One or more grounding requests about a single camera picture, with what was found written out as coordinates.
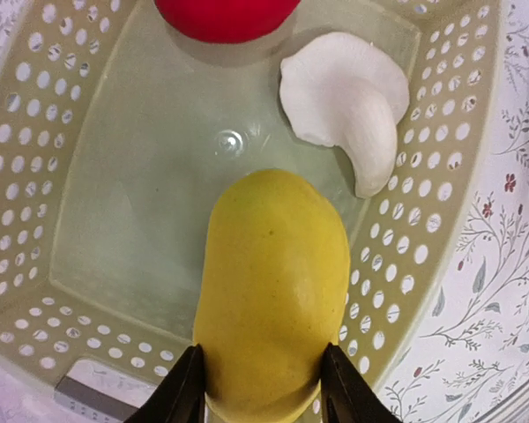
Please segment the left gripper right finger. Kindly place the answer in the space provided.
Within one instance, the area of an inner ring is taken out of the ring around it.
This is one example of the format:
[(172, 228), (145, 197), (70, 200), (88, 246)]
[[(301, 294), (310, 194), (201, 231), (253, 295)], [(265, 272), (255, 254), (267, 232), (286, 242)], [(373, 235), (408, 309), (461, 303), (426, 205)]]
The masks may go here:
[(332, 343), (321, 361), (321, 409), (328, 423), (395, 423), (343, 350)]

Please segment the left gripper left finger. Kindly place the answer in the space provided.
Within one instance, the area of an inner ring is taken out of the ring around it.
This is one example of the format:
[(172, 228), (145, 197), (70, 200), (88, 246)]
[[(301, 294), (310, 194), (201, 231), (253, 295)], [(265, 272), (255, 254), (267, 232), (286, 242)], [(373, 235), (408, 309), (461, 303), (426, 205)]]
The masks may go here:
[(189, 346), (127, 423), (205, 421), (205, 364), (201, 345)]

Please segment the white toy garlic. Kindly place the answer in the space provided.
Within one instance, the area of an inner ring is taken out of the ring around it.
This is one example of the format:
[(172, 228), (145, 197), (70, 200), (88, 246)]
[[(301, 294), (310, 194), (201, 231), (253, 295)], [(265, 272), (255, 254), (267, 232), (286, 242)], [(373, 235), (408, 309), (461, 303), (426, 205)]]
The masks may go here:
[(410, 103), (405, 72), (381, 49), (343, 32), (316, 37), (279, 69), (280, 103), (294, 134), (342, 149), (357, 197), (380, 192), (393, 172), (397, 125)]

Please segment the red toy apple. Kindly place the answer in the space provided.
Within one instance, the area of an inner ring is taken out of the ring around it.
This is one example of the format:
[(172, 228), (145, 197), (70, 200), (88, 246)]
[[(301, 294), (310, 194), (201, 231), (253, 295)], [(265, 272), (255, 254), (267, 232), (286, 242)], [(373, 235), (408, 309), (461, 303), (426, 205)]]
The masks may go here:
[(180, 33), (209, 43), (243, 43), (275, 31), (299, 0), (160, 0), (161, 16)]

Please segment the yellow toy mango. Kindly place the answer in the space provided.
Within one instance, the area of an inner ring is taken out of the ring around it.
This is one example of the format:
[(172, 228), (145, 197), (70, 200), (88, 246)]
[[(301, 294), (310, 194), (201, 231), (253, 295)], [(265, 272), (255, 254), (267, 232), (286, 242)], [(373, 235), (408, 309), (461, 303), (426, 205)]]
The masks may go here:
[(193, 328), (216, 415), (292, 422), (304, 412), (338, 338), (349, 271), (339, 213), (299, 175), (257, 171), (221, 195)]

